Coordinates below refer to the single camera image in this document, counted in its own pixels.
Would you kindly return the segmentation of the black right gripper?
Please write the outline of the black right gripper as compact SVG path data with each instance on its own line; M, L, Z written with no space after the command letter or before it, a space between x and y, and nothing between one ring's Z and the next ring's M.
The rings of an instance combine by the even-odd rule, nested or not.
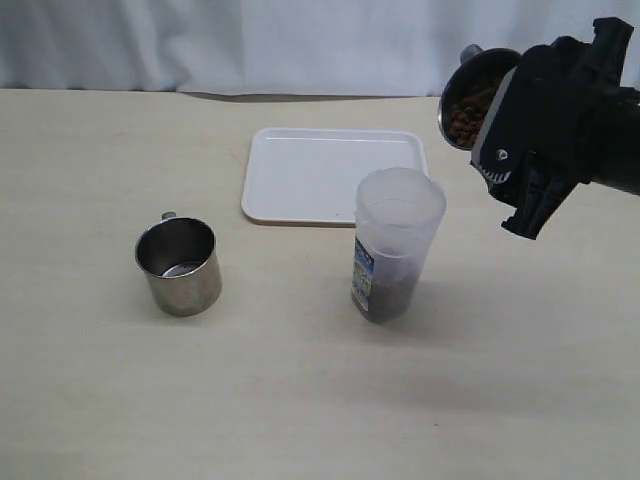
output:
M617 17L593 21L590 44L560 37L527 50L518 66L521 85L531 95L529 151L520 164L512 216L501 226L536 239L551 216L580 183L591 181L588 135L606 97L620 86L633 26Z

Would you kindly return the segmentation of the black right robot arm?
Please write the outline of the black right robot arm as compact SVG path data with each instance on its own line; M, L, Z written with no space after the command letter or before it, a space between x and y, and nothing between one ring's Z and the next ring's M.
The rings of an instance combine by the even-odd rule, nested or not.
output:
M561 36L521 57L503 102L518 156L506 230L536 239L580 184L638 194L639 92L621 84L633 31L601 17L591 42Z

